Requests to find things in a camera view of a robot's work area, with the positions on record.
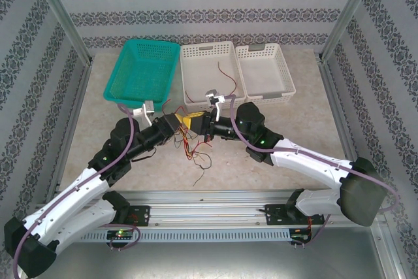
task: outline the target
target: yellow object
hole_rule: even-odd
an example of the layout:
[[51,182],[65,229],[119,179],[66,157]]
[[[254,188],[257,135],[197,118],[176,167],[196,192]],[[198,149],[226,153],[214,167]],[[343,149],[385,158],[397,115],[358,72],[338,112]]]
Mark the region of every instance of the yellow object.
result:
[[193,119],[193,118],[196,118],[196,117],[200,117],[200,116],[202,116],[204,114],[204,112],[203,111],[198,111],[198,112],[194,112],[194,113],[192,113],[192,114],[189,114],[188,116],[186,116],[186,117],[183,117],[183,123],[184,123],[184,125],[188,128],[188,129],[190,129],[190,126],[191,126],[191,120]]
[[175,115],[176,115],[177,120],[180,121],[180,123],[183,123],[183,117],[179,114],[175,114]]

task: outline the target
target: damask wall pattern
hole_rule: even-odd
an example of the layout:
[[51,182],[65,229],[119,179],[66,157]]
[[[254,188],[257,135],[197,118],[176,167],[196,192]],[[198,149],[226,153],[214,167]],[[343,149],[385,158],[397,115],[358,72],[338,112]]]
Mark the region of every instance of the damask wall pattern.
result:
[[238,42],[237,37],[246,39],[239,42],[250,44],[270,37],[284,48],[313,48],[320,52],[347,0],[62,2],[95,54],[119,52],[129,38],[170,39],[183,44],[213,38]]
[[[0,0],[0,225],[45,200],[84,65],[46,0]],[[0,278],[10,257],[0,232]]]
[[418,278],[416,12],[416,0],[362,0],[328,60],[356,152],[400,194],[387,219],[407,278]]

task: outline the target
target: marble floor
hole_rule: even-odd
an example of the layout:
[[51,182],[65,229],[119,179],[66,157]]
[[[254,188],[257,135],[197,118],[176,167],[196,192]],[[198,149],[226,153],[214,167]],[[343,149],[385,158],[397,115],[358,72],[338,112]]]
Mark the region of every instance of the marble floor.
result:
[[[262,105],[265,125],[293,142],[338,159],[344,158],[329,102],[313,50],[283,51],[296,94],[286,104]],[[109,138],[115,123],[124,117],[114,103],[103,99],[103,90],[118,58],[116,54],[97,54],[72,140],[60,189],[66,188],[86,167],[88,161]],[[170,96],[165,107],[172,112],[183,105],[182,77],[176,70]],[[197,139],[191,142],[194,147]],[[201,152],[212,158],[212,167],[204,172],[188,161],[182,148],[175,149],[174,140],[157,147],[156,154],[133,163],[132,170],[113,189],[119,191],[179,191],[179,190],[255,190],[324,188],[318,181],[298,172],[257,163],[238,141],[211,142],[213,148],[202,145]]]

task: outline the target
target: metal profile bar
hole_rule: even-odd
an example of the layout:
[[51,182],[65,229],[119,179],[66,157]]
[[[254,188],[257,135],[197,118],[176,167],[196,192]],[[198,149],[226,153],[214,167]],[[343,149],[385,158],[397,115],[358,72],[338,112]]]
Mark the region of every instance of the metal profile bar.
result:
[[63,27],[65,33],[70,39],[75,50],[77,51],[77,54],[80,56],[81,60],[83,61],[83,64],[87,65],[88,62],[91,61],[91,55],[86,45],[84,44],[80,34],[78,34],[77,28],[72,22],[63,3],[61,2],[61,0],[47,0],[47,2],[49,6],[51,7],[52,11],[54,12],[54,14],[56,15],[58,22]]
[[86,70],[84,71],[83,78],[81,79],[81,83],[80,83],[81,86],[76,96],[76,101],[75,101],[74,108],[73,108],[73,114],[67,126],[68,131],[65,134],[65,137],[63,139],[63,148],[57,160],[56,171],[52,177],[50,189],[48,190],[48,194],[46,196],[46,202],[49,202],[54,198],[55,194],[57,193],[58,182],[61,181],[64,175],[65,164],[67,162],[68,155],[70,154],[71,142],[72,142],[72,138],[74,137],[74,133],[76,131],[77,121],[80,115],[81,106],[83,104],[84,94],[86,93],[86,90],[87,90],[87,84],[89,82],[92,64],[88,62],[88,64],[85,67],[86,67]]
[[318,62],[319,72],[325,87],[325,93],[331,107],[332,115],[337,127],[338,136],[342,144],[344,153],[349,160],[356,160],[357,153],[354,149],[353,141],[347,126],[346,119],[340,101],[338,100],[337,91],[331,78],[331,73],[326,62]]
[[341,15],[338,17],[337,22],[335,23],[334,28],[332,29],[328,39],[324,45],[324,49],[321,52],[321,56],[324,60],[328,60],[335,46],[341,38],[342,33],[347,27],[347,24],[352,19],[354,12],[359,6],[361,0],[348,0],[346,3]]
[[[151,207],[146,230],[294,229],[306,225],[267,225],[258,211],[266,204],[285,204],[291,191],[186,191],[122,193],[133,206]],[[386,223],[383,215],[379,223]],[[331,216],[327,227],[358,227],[343,215]]]
[[370,229],[385,278],[406,279],[387,223],[374,222]]

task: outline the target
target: white robotic arm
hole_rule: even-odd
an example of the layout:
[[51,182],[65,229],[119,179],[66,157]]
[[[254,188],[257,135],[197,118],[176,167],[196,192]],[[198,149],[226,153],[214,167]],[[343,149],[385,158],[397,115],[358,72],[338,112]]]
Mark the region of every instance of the white robotic arm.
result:
[[[219,97],[214,100],[212,95],[210,103],[215,105],[218,101]],[[220,106],[217,106],[212,112],[195,112],[183,118],[174,114],[164,115],[141,132],[135,122],[135,135],[129,149],[129,122],[127,118],[120,120],[102,150],[89,162],[89,167],[66,190],[23,221],[12,218],[6,224],[6,251],[15,257],[18,245],[24,235],[30,232],[23,241],[18,264],[28,277],[33,278],[44,272],[57,254],[89,230],[111,222],[123,223],[129,203],[117,192],[107,191],[131,169],[130,162],[134,157],[166,143],[179,128],[180,121],[196,134],[204,135],[205,141],[215,135],[228,140],[244,139],[247,145],[250,143],[253,148],[260,148],[246,148],[246,152],[256,161],[293,169],[330,188],[322,191],[296,190],[289,198],[292,200],[288,202],[290,205],[286,204],[287,215],[291,219],[342,213],[360,225],[372,223],[386,191],[350,173],[350,169],[356,169],[368,176],[378,177],[369,161],[362,158],[356,162],[337,160],[302,148],[267,129],[264,126],[265,117],[253,103],[238,108],[236,119],[233,120],[238,127],[233,125],[230,118],[221,117],[219,110]],[[120,158],[122,151],[126,151],[126,155],[107,169],[111,162]],[[72,189],[74,191],[68,197],[61,199]],[[103,199],[80,212],[88,202],[103,193]],[[51,206],[53,209],[43,218],[42,214]]]

